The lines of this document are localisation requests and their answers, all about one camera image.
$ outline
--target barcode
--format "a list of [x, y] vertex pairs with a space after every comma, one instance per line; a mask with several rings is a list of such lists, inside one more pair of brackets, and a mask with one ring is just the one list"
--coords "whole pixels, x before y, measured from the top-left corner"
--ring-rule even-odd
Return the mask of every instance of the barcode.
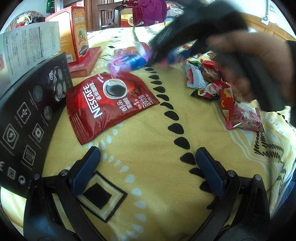
[[79, 68], [79, 67], [82, 67], [84, 64], [78, 64], [78, 65], [74, 65], [72, 68], [75, 69], [75, 68]]
[[67, 55], [67, 62], [68, 62], [68, 63], [73, 62], [72, 54], [68, 54], [68, 55]]

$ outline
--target yellow tablecloth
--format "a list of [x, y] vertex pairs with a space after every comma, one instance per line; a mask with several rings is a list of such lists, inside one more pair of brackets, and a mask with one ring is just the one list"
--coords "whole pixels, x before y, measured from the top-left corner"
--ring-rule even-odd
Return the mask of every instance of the yellow tablecloth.
[[[107, 63], [114, 49], [133, 46], [133, 41], [148, 42], [163, 27], [164, 23], [90, 33], [90, 47], [103, 49], [91, 75], [109, 71]], [[206, 147], [226, 170], [244, 177], [260, 174], [273, 211], [296, 153], [296, 134], [287, 123], [288, 108], [261, 113], [265, 133], [227, 130], [219, 102], [190, 97], [193, 89], [186, 86], [182, 69], [147, 66], [133, 74], [147, 84], [161, 104], [106, 130], [84, 146], [78, 143], [64, 109], [43, 170], [44, 177], [57, 175], [91, 146], [100, 148], [101, 162], [79, 200], [108, 241], [190, 238], [210, 214], [207, 206], [214, 199], [200, 188], [205, 179], [194, 161], [199, 147]], [[83, 79], [73, 79], [74, 85]], [[274, 156], [272, 163], [267, 152]], [[21, 229], [25, 199], [2, 189], [1, 200], [9, 218]]]

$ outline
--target metal screw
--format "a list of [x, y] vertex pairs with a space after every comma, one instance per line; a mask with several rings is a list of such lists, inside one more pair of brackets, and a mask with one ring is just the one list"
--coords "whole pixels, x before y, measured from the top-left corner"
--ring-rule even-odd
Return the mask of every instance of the metal screw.
[[234, 171], [228, 171], [227, 174], [230, 177], [234, 177], [236, 175]]
[[64, 176], [67, 176], [68, 173], [69, 173], [69, 171], [67, 169], [65, 169], [65, 170], [62, 170], [59, 174], [64, 177]]
[[38, 180], [39, 178], [40, 178], [40, 174], [36, 173], [36, 174], [34, 175], [34, 180]]
[[255, 175], [255, 179], [256, 179], [257, 181], [260, 181], [260, 180], [262, 179], [262, 177], [261, 177], [260, 175], [256, 174], [256, 175]]

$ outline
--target black sleeve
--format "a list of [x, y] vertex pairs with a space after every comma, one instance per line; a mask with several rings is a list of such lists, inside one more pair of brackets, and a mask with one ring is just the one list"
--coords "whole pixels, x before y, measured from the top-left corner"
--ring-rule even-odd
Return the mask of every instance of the black sleeve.
[[[296, 41], [287, 41], [290, 45], [293, 61], [294, 61], [294, 69], [296, 71]], [[294, 100], [294, 106], [291, 108], [291, 119], [290, 124], [296, 127], [296, 98]]]

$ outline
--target human hand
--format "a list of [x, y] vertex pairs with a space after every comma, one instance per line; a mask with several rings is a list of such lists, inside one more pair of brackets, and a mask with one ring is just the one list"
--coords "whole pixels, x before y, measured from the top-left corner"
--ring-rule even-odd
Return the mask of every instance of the human hand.
[[[278, 81], [283, 98], [289, 105], [294, 104], [295, 82], [294, 62], [288, 43], [267, 33], [233, 31], [211, 36], [207, 39], [210, 47], [223, 53], [236, 51], [257, 56], [266, 70]], [[225, 80], [234, 85], [246, 101], [256, 99], [247, 78], [238, 78], [230, 67], [224, 67]]]

